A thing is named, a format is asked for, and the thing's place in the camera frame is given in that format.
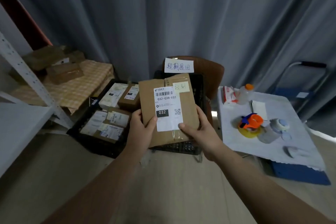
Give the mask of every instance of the gray curtain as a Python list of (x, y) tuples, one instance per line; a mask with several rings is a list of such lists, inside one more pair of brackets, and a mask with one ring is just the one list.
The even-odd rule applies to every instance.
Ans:
[(20, 1), (53, 44), (113, 63), (120, 78), (149, 79), (165, 57), (193, 55), (224, 65), (222, 85), (266, 92), (291, 62), (324, 62), (330, 79), (299, 115), (314, 126), (334, 107), (335, 0)]

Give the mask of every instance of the orange bottle cap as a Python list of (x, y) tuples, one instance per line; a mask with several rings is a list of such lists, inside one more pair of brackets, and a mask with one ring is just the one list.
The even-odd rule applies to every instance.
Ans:
[(248, 83), (248, 84), (245, 85), (245, 89), (247, 89), (247, 90), (253, 90), (254, 86), (252, 84)]

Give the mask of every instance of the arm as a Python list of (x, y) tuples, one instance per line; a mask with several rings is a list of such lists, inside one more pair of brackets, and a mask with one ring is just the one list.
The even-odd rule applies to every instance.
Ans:
[(141, 110), (135, 111), (123, 152), (43, 223), (108, 223), (135, 167), (148, 149), (156, 121), (154, 116), (145, 128), (141, 122)]
[(179, 124), (180, 129), (191, 135), (204, 155), (221, 168), (257, 223), (334, 223), (223, 144), (201, 108), (197, 107), (197, 111), (201, 129), (183, 123)]

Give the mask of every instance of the brown chair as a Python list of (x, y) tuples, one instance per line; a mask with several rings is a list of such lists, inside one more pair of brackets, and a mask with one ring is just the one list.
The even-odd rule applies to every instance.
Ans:
[[(172, 56), (169, 58), (171, 59), (177, 58), (181, 60), (193, 60), (194, 72), (203, 75), (205, 96), (208, 98), (205, 101), (206, 115), (208, 121), (212, 125), (213, 123), (212, 123), (210, 100), (216, 97), (218, 87), (224, 75), (224, 67), (216, 62), (194, 56)], [(165, 61), (163, 61), (162, 63), (162, 71), (164, 70), (165, 70)]]

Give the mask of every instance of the beige floor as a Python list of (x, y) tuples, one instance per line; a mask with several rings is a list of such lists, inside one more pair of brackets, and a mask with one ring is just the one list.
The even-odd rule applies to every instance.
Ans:
[[(336, 145), (313, 136), (332, 186), (273, 178), (336, 220)], [(260, 167), (254, 157), (246, 158)], [(37, 136), (0, 179), (0, 222), (40, 223), (87, 184), (111, 159), (91, 154), (62, 135)], [(207, 159), (157, 151), (139, 167), (110, 223), (255, 223), (221, 173)]]

